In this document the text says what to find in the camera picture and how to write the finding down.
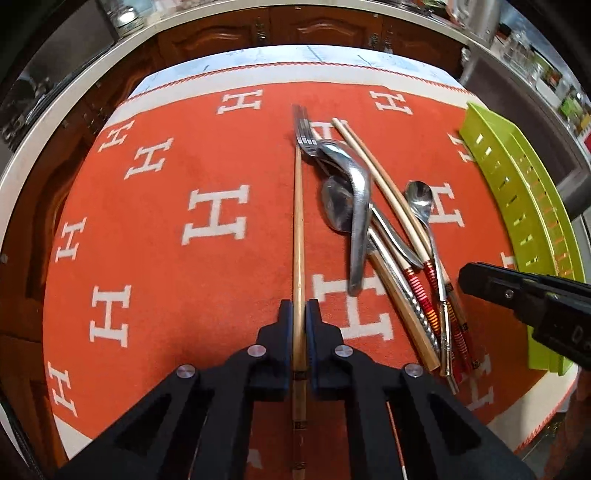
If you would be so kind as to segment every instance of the orange tablecloth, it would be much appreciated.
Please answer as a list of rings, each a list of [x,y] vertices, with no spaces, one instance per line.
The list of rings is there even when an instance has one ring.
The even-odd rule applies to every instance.
[[[509,265],[495,202],[457,139],[470,100],[369,67],[278,64],[204,74],[120,106],[67,199],[48,272],[44,354],[62,439],[96,437],[176,366],[219,364],[275,321],[291,296],[293,103],[324,122],[324,137],[339,138],[331,117],[347,120],[401,188],[432,186],[431,223],[454,281],[467,262]],[[319,188],[304,166],[307,296],[374,360],[416,361],[370,266],[361,295],[346,295],[346,238],[326,226]],[[460,398],[489,423],[543,373],[527,369],[523,325],[463,300],[484,366]],[[309,478],[347,475],[344,409],[309,410]],[[288,478],[289,411],[255,407],[249,478]]]

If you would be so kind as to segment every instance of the green basket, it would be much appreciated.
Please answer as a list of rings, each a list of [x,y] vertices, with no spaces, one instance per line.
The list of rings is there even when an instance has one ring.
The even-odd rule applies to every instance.
[[[558,191],[534,149],[509,120],[468,103],[460,135],[497,202],[517,268],[585,281],[573,227]],[[572,362],[531,338],[528,366],[564,375]]]

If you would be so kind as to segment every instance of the spoon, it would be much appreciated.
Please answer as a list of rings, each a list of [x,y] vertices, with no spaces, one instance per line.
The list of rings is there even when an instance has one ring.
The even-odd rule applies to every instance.
[[[341,179],[340,177],[331,176],[326,179],[322,185],[322,203],[329,225],[333,230],[341,233],[347,233],[350,231],[351,217],[353,213],[351,192],[347,189],[345,183],[346,180]],[[433,350],[435,353],[439,353],[437,337],[429,325],[420,303],[408,284],[407,279],[404,277],[404,274],[400,270],[400,267],[392,258],[388,248],[384,245],[384,242],[372,226],[368,228],[368,237],[368,252],[372,259],[372,263],[374,263],[374,268],[378,274],[380,274],[380,277],[386,277],[382,278],[382,282],[386,285],[388,282],[392,281],[396,283],[395,288],[397,291],[400,291],[410,304],[410,311],[414,316],[413,323],[416,323],[416,320],[418,320],[419,327],[427,334],[427,339],[433,347]],[[413,327],[408,328],[412,334]]]
[[[423,181],[412,181],[407,185],[404,196],[409,207],[423,224],[433,253],[433,262],[435,263],[435,273],[437,276],[437,294],[439,297],[439,315],[441,318],[441,376],[453,378],[452,376],[452,342],[451,342],[451,323],[449,311],[447,309],[447,293],[443,282],[443,273],[441,271],[441,261],[435,245],[435,237],[429,226],[429,217],[433,209],[433,191],[431,187]]]
[[[326,185],[327,197],[323,201],[325,205],[329,202],[335,202],[335,208],[337,208],[338,215],[335,215],[334,220],[336,222],[344,222],[348,221],[351,222],[351,216],[353,212],[353,194],[350,191],[350,186],[347,181],[338,176],[331,176],[327,180],[325,180],[324,184]],[[385,234],[389,243],[394,246],[394,248],[402,255],[402,257],[413,267],[418,270],[423,269],[423,263],[417,256],[417,254],[412,251],[412,249],[400,238],[398,232],[394,229],[392,224],[389,220],[384,216],[384,214],[378,209],[373,203],[369,204],[369,208],[372,213],[372,219],[375,220],[379,226],[381,227],[381,231]],[[342,210],[348,210],[348,214],[342,212]],[[336,228],[338,232],[343,232],[346,230],[347,225],[339,225],[339,228]]]
[[[344,145],[337,142],[322,141],[320,146],[324,152],[329,152],[331,159],[339,168],[346,173],[349,180],[352,194],[348,198],[329,193],[331,189],[340,187],[340,183],[333,182],[323,186],[323,198],[331,204],[331,210],[341,212],[343,208],[351,208],[352,216],[350,225],[347,229],[339,225],[339,232],[348,231],[351,234],[350,260],[349,260],[349,285],[348,292],[352,297],[357,296],[362,289],[363,283],[363,265],[365,264],[365,255],[367,250],[367,236],[371,215],[369,213],[370,185],[369,174],[365,169],[349,155]],[[338,222],[342,218],[336,215]]]

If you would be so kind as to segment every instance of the orange placemat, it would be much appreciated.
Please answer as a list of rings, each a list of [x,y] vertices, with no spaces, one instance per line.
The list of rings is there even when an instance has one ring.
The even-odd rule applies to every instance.
[[[185,82],[131,99],[82,166],[44,306],[47,382],[64,445],[96,437],[176,366],[219,364],[275,321],[291,296],[292,103],[308,107],[324,137],[339,138],[331,117],[347,120],[400,187],[412,179],[432,186],[431,222],[452,279],[467,262],[511,263],[495,202],[458,140],[461,103],[474,97],[407,76],[397,76],[401,90],[330,75],[274,83],[259,75],[256,83],[255,70],[245,72],[254,86],[220,93],[228,79],[213,75],[198,79],[206,87],[197,93]],[[214,80],[218,91],[209,93]],[[323,221],[319,188],[304,166],[308,297],[374,360],[416,361],[370,266],[361,295],[346,295],[346,238]],[[373,195],[386,211],[378,189]],[[498,307],[464,301],[486,356],[484,373],[462,384],[460,398],[488,423],[543,373],[527,369],[523,325]],[[288,403],[255,407],[248,478],[288,478],[289,415]],[[307,450],[309,478],[347,475],[342,406],[310,403]]]

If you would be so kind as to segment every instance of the silver screw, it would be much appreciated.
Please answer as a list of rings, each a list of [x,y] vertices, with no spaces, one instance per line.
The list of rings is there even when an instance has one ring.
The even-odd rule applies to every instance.
[[[353,355],[353,349],[349,345],[339,345],[335,348],[335,353],[341,358],[347,358]]]
[[[423,374],[423,367],[417,364],[405,365],[404,371],[409,377],[418,378]]]
[[[196,368],[191,364],[184,364],[177,368],[177,377],[191,378],[197,372]]]
[[[265,353],[267,352],[267,349],[265,347],[263,347],[262,345],[251,345],[250,347],[248,347],[248,350],[246,351],[248,353],[248,355],[253,356],[255,358],[259,358],[260,356],[265,355]]]

